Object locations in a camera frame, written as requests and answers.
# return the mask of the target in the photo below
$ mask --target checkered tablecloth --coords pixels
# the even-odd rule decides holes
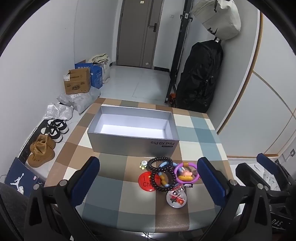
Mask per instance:
[[[87,130],[101,105],[139,107],[173,113],[180,142],[171,158],[175,163],[194,162],[207,157],[228,179],[232,172],[223,146],[206,114],[115,99],[98,98],[75,127],[50,170],[45,186],[69,179],[90,156],[100,160],[100,171],[82,205],[77,207],[86,222],[135,231],[177,232],[202,228],[211,224],[215,207],[202,180],[187,188],[187,203],[176,209],[166,202],[166,193],[146,192],[138,185],[138,177],[146,170],[139,165],[149,158],[119,156],[93,152]]]

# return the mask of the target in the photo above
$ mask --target black and white sneaker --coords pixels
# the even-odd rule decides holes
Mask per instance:
[[[66,122],[61,119],[56,120],[49,120],[48,125],[55,125],[62,134],[66,134],[69,131],[69,127],[67,126]]]
[[[41,134],[49,135],[56,143],[60,143],[63,140],[63,135],[55,125],[48,125],[47,127],[42,128]]]

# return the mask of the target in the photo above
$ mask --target brown cardboard box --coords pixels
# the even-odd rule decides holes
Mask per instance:
[[[64,75],[65,91],[67,95],[87,93],[91,87],[89,68],[72,69]]]

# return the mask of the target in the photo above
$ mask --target red badge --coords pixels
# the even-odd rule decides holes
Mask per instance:
[[[155,191],[155,188],[150,183],[150,175],[151,172],[144,172],[139,176],[138,179],[139,186],[148,192]],[[155,182],[157,185],[160,185],[160,177],[157,174],[155,174]]]

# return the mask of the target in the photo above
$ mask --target door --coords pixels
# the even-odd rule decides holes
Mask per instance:
[[[124,0],[117,65],[152,68],[163,0]]]
[[[181,25],[180,25],[180,30],[179,30],[179,36],[176,44],[176,49],[174,53],[174,58],[172,62],[172,67],[170,70],[170,84],[168,87],[165,103],[168,102],[170,92],[172,88],[175,86],[177,75],[178,75],[178,70],[179,70],[179,65],[180,65],[180,60],[182,57],[182,52],[184,49],[184,44],[186,41],[186,35],[189,27],[189,22],[192,21],[191,13],[190,10],[193,7],[193,1],[194,0],[185,0],[184,4],[184,9],[183,9],[183,14],[180,16],[181,18]]]

